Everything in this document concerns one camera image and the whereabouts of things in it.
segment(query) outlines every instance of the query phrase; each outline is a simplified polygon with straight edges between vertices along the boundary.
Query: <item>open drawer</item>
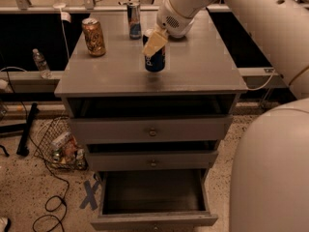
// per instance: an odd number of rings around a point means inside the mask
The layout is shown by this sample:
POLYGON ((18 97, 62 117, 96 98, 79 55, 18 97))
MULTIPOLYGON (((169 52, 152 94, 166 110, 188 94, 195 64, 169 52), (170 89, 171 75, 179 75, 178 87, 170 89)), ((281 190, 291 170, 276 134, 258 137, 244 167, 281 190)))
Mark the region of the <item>open drawer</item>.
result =
POLYGON ((201 169, 212 167, 217 141, 121 143, 87 145, 93 171, 201 169))
POLYGON ((102 196, 96 230, 212 226, 202 171, 100 173, 102 196))

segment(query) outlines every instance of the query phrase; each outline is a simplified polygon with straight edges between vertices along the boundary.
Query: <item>soda can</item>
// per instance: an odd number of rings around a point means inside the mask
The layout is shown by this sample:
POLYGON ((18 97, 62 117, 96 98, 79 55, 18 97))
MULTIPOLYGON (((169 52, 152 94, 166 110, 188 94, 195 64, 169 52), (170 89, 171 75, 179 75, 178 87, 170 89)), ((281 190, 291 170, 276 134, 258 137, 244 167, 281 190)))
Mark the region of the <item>soda can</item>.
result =
POLYGON ((83 19, 82 30, 89 54, 95 57, 104 55, 106 48, 99 21, 95 18, 83 19))
POLYGON ((77 155, 76 155, 76 167, 79 170, 83 170, 87 168, 87 162, 85 160, 85 150, 84 149, 78 149, 77 155))
POLYGON ((140 22, 140 4, 126 3, 127 22, 129 37, 133 40, 142 38, 142 29, 140 22))
POLYGON ((62 149, 57 149, 52 152, 52 159, 54 162, 60 162, 62 160, 62 157, 62 149))
MULTIPOLYGON (((148 41, 154 29, 147 29, 143 35, 143 44, 148 41)), ((165 46, 155 53, 152 57, 145 56, 145 68, 152 73, 160 72, 165 67, 165 46)))

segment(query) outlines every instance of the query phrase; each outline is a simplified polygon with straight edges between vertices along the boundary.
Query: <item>closed drawer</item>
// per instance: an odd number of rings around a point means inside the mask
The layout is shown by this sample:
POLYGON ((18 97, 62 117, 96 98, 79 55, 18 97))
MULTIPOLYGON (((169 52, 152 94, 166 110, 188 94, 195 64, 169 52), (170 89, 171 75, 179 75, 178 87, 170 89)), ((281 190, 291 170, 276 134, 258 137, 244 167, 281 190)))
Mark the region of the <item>closed drawer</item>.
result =
POLYGON ((81 144, 223 139, 232 116, 178 119, 71 119, 81 144))
POLYGON ((211 167, 217 157, 213 142, 165 142, 88 145, 93 171, 191 169, 211 167))
POLYGON ((104 172, 96 230, 212 226, 200 170, 104 172))

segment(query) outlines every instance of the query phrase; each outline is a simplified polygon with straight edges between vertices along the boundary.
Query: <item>plastic bottle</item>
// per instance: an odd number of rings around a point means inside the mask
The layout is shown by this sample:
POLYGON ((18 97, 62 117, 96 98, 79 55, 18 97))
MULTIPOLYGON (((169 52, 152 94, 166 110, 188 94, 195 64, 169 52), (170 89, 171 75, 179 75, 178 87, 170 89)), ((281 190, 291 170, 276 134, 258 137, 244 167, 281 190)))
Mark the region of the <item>plastic bottle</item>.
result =
POLYGON ((6 80, 0 79, 0 93, 4 92, 4 93, 12 93, 13 90, 11 89, 9 82, 7 82, 6 80))
POLYGON ((0 99, 0 120, 6 115, 8 112, 8 107, 1 101, 0 99))
POLYGON ((35 61, 40 71, 41 77, 44 79, 51 78, 52 76, 51 71, 42 53, 39 52, 36 48, 33 49, 32 51, 33 51, 33 60, 35 61))

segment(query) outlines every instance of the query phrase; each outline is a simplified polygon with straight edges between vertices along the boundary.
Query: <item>terrazzo floor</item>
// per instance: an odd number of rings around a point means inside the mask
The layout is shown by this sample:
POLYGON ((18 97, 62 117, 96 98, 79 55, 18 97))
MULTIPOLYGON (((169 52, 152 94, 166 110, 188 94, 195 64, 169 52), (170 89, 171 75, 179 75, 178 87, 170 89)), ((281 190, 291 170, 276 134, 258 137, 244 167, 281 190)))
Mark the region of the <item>terrazzo floor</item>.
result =
MULTIPOLYGON (((31 138, 35 143, 40 143, 44 128, 50 121, 48 116, 56 116, 64 113, 61 109, 57 112, 48 113, 38 106, 39 114, 31 128, 31 138)), ((211 212, 217 214, 219 219, 212 227, 198 227, 191 230, 184 229, 183 232, 228 232, 229 231, 229 186, 231 169, 235 150, 239 139, 246 131, 250 123, 264 111, 256 103, 242 103, 237 105, 234 122, 231 125, 226 137, 219 146, 219 156, 211 169, 205 182, 211 212)), ((18 122, 17 117, 10 116, 9 113, 0 122, 1 125, 14 124, 18 122)), ((9 217, 12 220, 10 232, 34 231, 33 224, 41 216, 52 214, 61 218, 65 213, 65 207, 61 206, 56 212, 49 213, 45 209, 46 201, 53 195, 63 196, 68 184, 55 178, 46 168, 43 161, 35 156, 36 146, 28 140, 29 155, 21 157, 16 154, 21 133, 0 134, 0 144, 4 145, 10 156, 5 157, 0 152, 0 216, 9 217)), ((79 206, 86 197, 84 182, 90 181, 91 186, 96 182, 93 178, 94 172, 90 170, 59 171, 52 169, 52 172, 60 178, 68 181, 69 190, 65 196, 67 203, 67 213, 63 220, 65 231, 92 232, 95 231, 90 221, 98 216, 98 209, 92 210, 90 204, 85 209, 79 206)), ((95 194, 99 203, 101 187, 95 194)), ((53 200, 49 203, 55 207, 53 200)), ((46 217, 36 223, 36 231, 47 231, 55 220, 46 217)), ((62 231, 58 226, 54 231, 62 231)), ((182 231, 165 230, 166 232, 182 231)))

